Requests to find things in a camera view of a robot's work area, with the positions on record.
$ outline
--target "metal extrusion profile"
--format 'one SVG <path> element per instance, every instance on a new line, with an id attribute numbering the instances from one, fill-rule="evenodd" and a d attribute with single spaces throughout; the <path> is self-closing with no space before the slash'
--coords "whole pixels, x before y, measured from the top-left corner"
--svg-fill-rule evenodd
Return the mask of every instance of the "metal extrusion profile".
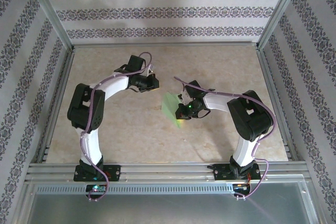
<path id="1" fill-rule="evenodd" d="M 181 43 L 128 43 L 128 44 L 75 44 L 75 48 L 97 47 L 191 47 L 191 46 L 255 46 L 251 41 L 227 41 L 227 42 L 181 42 Z"/>
<path id="2" fill-rule="evenodd" d="M 307 181 L 310 175 L 305 162 L 270 162 L 268 182 L 297 181 L 298 175 Z M 213 163 L 135 163 L 121 165 L 119 184 L 164 184 L 164 183 L 222 183 L 214 179 L 213 171 L 208 165 Z M 25 178 L 25 184 L 78 184 L 73 181 L 73 173 L 77 164 L 30 164 Z M 260 171 L 266 168 L 259 164 Z M 236 180 L 235 183 L 243 183 L 244 180 Z"/>
<path id="3" fill-rule="evenodd" d="M 53 137 L 54 134 L 54 130 L 55 130 L 55 125 L 57 122 L 57 116 L 62 104 L 62 99 L 63 99 L 63 95 L 66 89 L 66 85 L 68 82 L 68 78 L 69 78 L 69 74 L 70 74 L 70 70 L 71 70 L 71 66 L 72 66 L 72 61 L 74 60 L 74 56 L 75 56 L 75 50 L 73 50 L 72 52 L 70 51 L 69 54 L 71 54 L 69 57 L 67 57 L 66 62 L 65 62 L 65 66 L 64 66 L 64 70 L 61 71 L 60 74 L 60 84 L 59 84 L 59 88 L 57 89 L 57 93 L 56 93 L 56 98 L 54 101 L 54 106 L 52 108 L 52 111 L 50 113 L 50 122 L 47 126 L 47 130 L 45 132 L 45 137 L 42 141 L 41 144 L 41 148 L 37 157 L 37 163 L 42 163 L 43 161 L 43 157 L 45 154 L 45 149 L 47 145 L 50 145 L 51 143 L 51 139 Z"/>
<path id="4" fill-rule="evenodd" d="M 312 181 L 306 182 L 306 186 L 308 187 L 309 194 L 307 194 L 307 196 L 304 196 L 303 200 L 304 200 L 304 203 L 306 205 L 307 211 L 310 211 L 310 212 L 314 211 L 317 214 L 317 218 L 318 218 L 317 223 L 327 224 L 327 220 L 325 219 L 326 217 L 325 217 L 324 212 L 322 210 L 322 206 L 319 203 L 319 199 L 318 199 L 318 196 L 317 196 L 317 193 L 316 193 L 313 182 Z M 315 209 L 311 209 L 310 207 L 307 207 L 307 204 L 310 203 L 310 202 L 314 203 Z"/>
<path id="5" fill-rule="evenodd" d="M 259 59 L 262 74 L 264 75 L 266 87 L 267 87 L 267 90 L 268 90 L 269 97 L 271 99 L 271 103 L 272 103 L 272 106 L 273 106 L 273 109 L 274 109 L 274 113 L 275 113 L 275 116 L 277 118 L 278 127 L 279 127 L 279 130 L 280 130 L 281 136 L 282 136 L 282 140 L 285 143 L 287 143 L 292 160 L 297 161 L 297 160 L 299 160 L 299 158 L 296 154 L 294 144 L 293 144 L 292 138 L 291 138 L 290 133 L 289 133 L 288 125 L 286 123 L 285 116 L 284 116 L 283 111 L 281 109 L 281 104 L 280 104 L 279 98 L 277 96 L 277 91 L 276 91 L 275 85 L 273 83 L 270 70 L 269 70 L 269 68 L 267 66 L 267 63 L 266 63 L 266 58 L 265 58 L 264 52 L 261 51 L 261 50 L 257 50 L 257 56 L 258 56 L 258 59 Z"/>
<path id="6" fill-rule="evenodd" d="M 271 36 L 272 32 L 274 31 L 275 27 L 277 26 L 280 18 L 282 17 L 283 13 L 285 12 L 290 0 L 279 0 L 277 3 L 271 18 L 267 22 L 264 31 L 257 43 L 258 49 L 262 51 L 265 47 L 269 37 Z"/>
<path id="7" fill-rule="evenodd" d="M 49 0 L 38 0 L 40 3 L 43 11 L 47 15 L 48 19 L 50 20 L 53 28 L 56 30 L 58 37 L 62 40 L 63 44 L 67 47 L 67 49 L 72 49 L 73 45 L 71 40 L 65 31 L 61 21 L 59 20 L 53 6 L 51 5 Z"/>

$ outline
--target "patterned wallpaper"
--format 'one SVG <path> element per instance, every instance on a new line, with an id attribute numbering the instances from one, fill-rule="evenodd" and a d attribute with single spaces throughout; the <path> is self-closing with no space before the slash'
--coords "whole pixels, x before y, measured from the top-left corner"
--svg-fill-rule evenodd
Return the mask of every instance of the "patterned wallpaper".
<path id="1" fill-rule="evenodd" d="M 278 0 L 50 0 L 73 44 L 256 42 Z"/>
<path id="2" fill-rule="evenodd" d="M 0 223 L 10 223 L 66 52 L 37 0 L 0 0 Z"/>
<path id="3" fill-rule="evenodd" d="M 336 223 L 335 0 L 291 0 L 264 53 L 290 134 Z"/>

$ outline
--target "metal base plate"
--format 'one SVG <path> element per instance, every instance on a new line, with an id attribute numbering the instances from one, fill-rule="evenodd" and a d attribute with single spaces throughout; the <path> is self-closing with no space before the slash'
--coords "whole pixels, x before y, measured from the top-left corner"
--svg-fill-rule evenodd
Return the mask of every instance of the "metal base plate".
<path id="1" fill-rule="evenodd" d="M 184 223 L 327 223 L 304 161 L 270 162 L 267 179 L 246 201 L 232 196 L 235 185 L 246 181 L 215 181 L 207 168 L 212 162 L 109 164 L 120 165 L 122 172 L 98 204 L 83 196 L 87 185 L 104 183 L 73 181 L 76 165 L 30 164 L 13 223 L 59 223 L 59 218 L 50 216 L 64 215 L 72 223 L 92 223 L 93 212 L 111 223 L 178 223 L 181 218 Z M 265 163 L 259 163 L 261 174 L 265 168 Z M 237 209 L 253 214 L 237 215 Z"/>
<path id="2" fill-rule="evenodd" d="M 103 172 L 110 182 L 117 182 L 120 178 L 120 165 L 104 165 Z M 80 165 L 76 166 L 74 181 L 76 182 L 104 182 L 105 178 L 96 178 L 93 174 L 85 172 Z"/>

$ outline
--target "wire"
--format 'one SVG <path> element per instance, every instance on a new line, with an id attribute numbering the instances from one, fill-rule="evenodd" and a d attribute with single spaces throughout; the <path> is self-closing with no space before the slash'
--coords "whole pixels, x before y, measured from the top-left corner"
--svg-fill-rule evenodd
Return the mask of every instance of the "wire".
<path id="1" fill-rule="evenodd" d="M 263 107 L 263 108 L 270 114 L 270 116 L 271 116 L 271 118 L 272 118 L 272 120 L 273 120 L 273 127 L 272 127 L 272 129 L 270 130 L 270 132 L 269 132 L 266 136 L 261 137 L 260 139 L 257 140 L 257 142 L 256 142 L 256 144 L 255 144 L 255 146 L 254 146 L 254 148 L 253 148 L 253 150 L 252 150 L 252 153 L 251 153 L 252 158 L 253 158 L 255 161 L 265 162 L 265 163 L 266 163 L 266 169 L 265 169 L 265 171 L 264 171 L 264 174 L 262 175 L 262 177 L 261 177 L 260 181 L 258 182 L 258 184 L 256 185 L 256 187 L 255 187 L 255 188 L 254 188 L 248 195 L 243 195 L 243 194 L 241 194 L 241 193 L 235 193 L 235 194 L 241 196 L 241 197 L 238 197 L 238 196 L 237 196 L 237 199 L 245 199 L 245 198 L 250 197 L 250 196 L 251 196 L 251 195 L 252 195 L 252 194 L 259 188 L 261 182 L 264 180 L 264 178 L 266 177 L 266 174 L 267 174 L 267 172 L 268 172 L 268 168 L 269 168 L 269 163 L 268 163 L 268 161 L 267 161 L 266 159 L 264 159 L 264 158 L 256 158 L 256 157 L 255 157 L 255 153 L 256 153 L 256 151 L 257 151 L 258 146 L 260 145 L 260 142 L 261 142 L 262 140 L 264 140 L 265 138 L 269 137 L 269 136 L 274 132 L 274 130 L 275 130 L 276 127 L 277 127 L 277 119 L 275 118 L 273 112 L 271 111 L 271 109 L 270 109 L 269 107 L 267 107 L 267 106 L 264 105 L 262 102 L 260 102 L 260 101 L 258 101 L 258 100 L 256 100 L 256 99 L 254 99 L 254 98 L 252 98 L 252 97 L 248 97 L 248 96 L 243 95 L 243 94 L 234 94 L 234 93 L 225 93 L 225 92 L 211 91 L 211 90 L 209 90 L 209 89 L 203 89 L 203 88 L 200 88 L 200 87 L 198 87 L 198 86 L 189 84 L 189 83 L 187 83 L 187 82 L 185 82 L 185 81 L 182 81 L 180 78 L 178 78 L 178 77 L 176 77 L 176 76 L 174 77 L 174 79 L 176 79 L 177 81 L 181 82 L 182 85 L 183 85 L 183 87 L 185 87 L 185 86 L 190 86 L 190 87 L 192 87 L 192 88 L 194 88 L 194 89 L 198 89 L 198 90 L 201 90 L 201 91 L 205 91 L 205 92 L 207 92 L 207 93 L 211 93 L 211 94 L 223 95 L 223 96 L 225 96 L 225 97 L 238 97 L 238 98 L 241 97 L 241 98 L 250 100 L 250 101 L 255 102 L 255 103 L 259 104 L 260 106 L 262 106 L 262 107 Z"/>
<path id="2" fill-rule="evenodd" d="M 135 90 L 134 88 L 128 88 L 128 89 L 133 90 L 135 93 L 139 93 L 140 92 L 138 90 Z"/>
<path id="3" fill-rule="evenodd" d="M 91 125 L 91 121 L 92 121 L 92 114 L 93 114 L 93 100 L 94 100 L 94 97 L 95 97 L 95 91 L 102 85 L 104 84 L 105 82 L 111 80 L 111 79 L 114 79 L 114 78 L 117 78 L 117 77 L 122 77 L 122 76 L 131 76 L 133 74 L 137 74 L 137 73 L 142 73 L 144 72 L 147 68 L 150 68 L 151 67 L 151 63 L 152 63 L 152 55 L 150 52 L 142 52 L 141 54 L 139 54 L 139 57 L 141 57 L 143 54 L 148 54 L 150 56 L 150 61 L 148 62 L 148 65 L 138 71 L 135 71 L 135 72 L 130 72 L 130 73 L 121 73 L 121 74 L 116 74 L 114 76 L 109 76 L 107 78 L 105 78 L 104 80 L 102 80 L 101 82 L 99 82 L 93 89 L 92 89 L 92 92 L 91 92 L 91 97 L 90 97 L 90 106 L 89 106 L 89 118 L 88 118 L 88 123 L 86 125 L 86 128 L 84 131 L 82 131 L 80 133 L 80 148 L 83 152 L 83 155 L 85 156 L 85 158 L 89 161 L 89 163 L 98 171 L 100 172 L 105 180 L 106 180 L 106 188 L 105 188 L 105 191 L 104 193 L 98 197 L 97 199 L 94 199 L 95 201 L 99 201 L 100 199 L 102 199 L 105 194 L 108 192 L 108 189 L 109 189 L 109 186 L 110 186 L 110 182 L 109 182 L 109 178 L 107 177 L 107 175 L 101 170 L 99 169 L 93 162 L 92 160 L 89 158 L 89 156 L 87 155 L 86 151 L 84 150 L 84 146 L 83 146 L 83 142 L 84 142 L 84 138 L 85 138 L 85 134 L 88 133 L 89 129 L 90 129 L 90 125 Z M 92 200 L 91 198 L 91 193 L 92 193 L 92 190 L 89 192 L 89 195 L 88 195 L 88 198 L 89 198 L 89 201 Z"/>
<path id="4" fill-rule="evenodd" d="M 206 117 L 207 115 L 209 115 L 210 114 L 210 110 L 208 110 L 208 112 L 204 115 L 204 116 L 201 116 L 200 118 L 198 118 L 198 119 L 202 119 L 202 118 L 204 118 L 204 117 Z"/>
<path id="5" fill-rule="evenodd" d="M 250 173 L 247 174 L 247 183 L 244 184 L 244 185 L 246 185 L 247 187 L 249 187 L 251 185 L 251 175 L 250 175 Z"/>

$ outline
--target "purple cable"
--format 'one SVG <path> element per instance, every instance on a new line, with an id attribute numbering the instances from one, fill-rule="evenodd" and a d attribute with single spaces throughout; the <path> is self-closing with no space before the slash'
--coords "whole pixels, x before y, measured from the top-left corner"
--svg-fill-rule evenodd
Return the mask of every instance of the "purple cable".
<path id="1" fill-rule="evenodd" d="M 270 114 L 270 116 L 272 117 L 272 120 L 273 120 L 273 127 L 272 127 L 271 131 L 270 131 L 266 136 L 264 136 L 264 137 L 262 137 L 262 138 L 260 138 L 260 139 L 257 140 L 257 143 L 256 143 L 256 145 L 254 146 L 254 148 L 253 148 L 253 150 L 252 150 L 252 153 L 251 153 L 252 158 L 253 158 L 254 160 L 256 160 L 256 161 L 260 161 L 260 162 L 265 162 L 265 163 L 266 163 L 266 169 L 265 169 L 265 172 L 264 172 L 264 174 L 262 175 L 262 177 L 261 177 L 260 181 L 258 182 L 258 184 L 256 185 L 256 187 L 255 187 L 255 188 L 254 188 L 248 195 L 243 195 L 243 194 L 240 194 L 240 193 L 235 193 L 235 194 L 241 196 L 240 199 L 242 199 L 242 198 L 245 199 L 245 198 L 250 197 L 250 196 L 251 196 L 251 195 L 252 195 L 252 194 L 259 188 L 259 186 L 260 186 L 262 180 L 264 180 L 264 178 L 265 178 L 265 176 L 266 176 L 266 174 L 267 174 L 267 172 L 268 172 L 268 168 L 269 168 L 269 163 L 268 163 L 268 161 L 267 161 L 266 159 L 264 159 L 264 158 L 255 158 L 255 153 L 256 153 L 256 151 L 257 151 L 258 146 L 260 145 L 260 142 L 261 142 L 262 140 L 264 140 L 265 138 L 267 138 L 268 136 L 270 136 L 270 135 L 273 133 L 273 131 L 276 129 L 276 126 L 277 126 L 277 120 L 276 120 L 276 118 L 275 118 L 273 112 L 269 109 L 269 107 L 267 107 L 267 106 L 264 105 L 262 102 L 260 102 L 260 101 L 258 101 L 258 100 L 256 100 L 256 99 L 254 99 L 254 98 L 252 98 L 252 97 L 248 97 L 248 96 L 243 95 L 243 94 L 232 94 L 232 93 L 225 93 L 225 92 L 211 91 L 211 90 L 203 89 L 203 88 L 200 88 L 200 87 L 198 87 L 198 86 L 189 84 L 189 83 L 187 83 L 187 82 L 185 82 L 185 81 L 182 81 L 180 78 L 178 78 L 178 77 L 176 77 L 176 76 L 175 76 L 174 78 L 175 78 L 176 80 L 178 80 L 179 82 L 181 82 L 184 86 L 190 86 L 190 87 L 192 87 L 192 88 L 194 88 L 194 89 L 199 89 L 199 90 L 205 91 L 205 92 L 207 92 L 207 93 L 223 95 L 223 96 L 225 96 L 225 97 L 241 97 L 241 98 L 250 100 L 250 101 L 255 102 L 255 103 L 259 104 L 260 106 L 262 106 L 262 107 L 263 107 L 263 108 Z"/>
<path id="2" fill-rule="evenodd" d="M 94 99 L 94 92 L 105 82 L 111 80 L 111 79 L 114 79 L 116 77 L 122 77 L 122 76 L 131 76 L 133 74 L 137 74 L 137 73 L 142 73 L 143 71 L 145 71 L 146 69 L 150 68 L 151 67 L 151 62 L 152 62 L 152 55 L 150 52 L 142 52 L 141 54 L 139 54 L 139 57 L 141 57 L 143 54 L 148 54 L 150 56 L 150 61 L 148 62 L 147 66 L 145 66 L 143 69 L 140 69 L 138 71 L 135 71 L 135 72 L 131 72 L 131 73 L 121 73 L 121 74 L 116 74 L 115 76 L 109 76 L 107 77 L 106 79 L 102 80 L 101 82 L 99 82 L 93 89 L 92 89 L 92 92 L 91 92 L 91 97 L 90 97 L 90 107 L 89 107 L 89 118 L 88 118 L 88 124 L 86 125 L 86 128 L 84 131 L 82 131 L 82 133 L 80 133 L 80 148 L 85 156 L 85 158 L 89 161 L 89 163 L 97 170 L 99 171 L 105 178 L 106 180 L 106 189 L 105 189 L 105 192 L 100 196 L 98 197 L 97 199 L 95 199 L 95 201 L 97 202 L 98 200 L 102 199 L 105 194 L 107 193 L 108 189 L 109 189 L 109 186 L 110 186 L 110 182 L 109 182 L 109 178 L 107 177 L 107 175 L 101 170 L 99 169 L 93 162 L 92 160 L 89 158 L 89 156 L 87 155 L 87 153 L 85 152 L 84 150 L 84 146 L 83 146 L 83 141 L 84 141 L 84 135 L 86 133 L 88 133 L 89 129 L 90 129 L 90 125 L 91 125 L 91 121 L 92 121 L 92 114 L 93 114 L 93 99 Z M 89 201 L 91 201 L 91 193 L 92 193 L 92 190 L 89 192 Z"/>

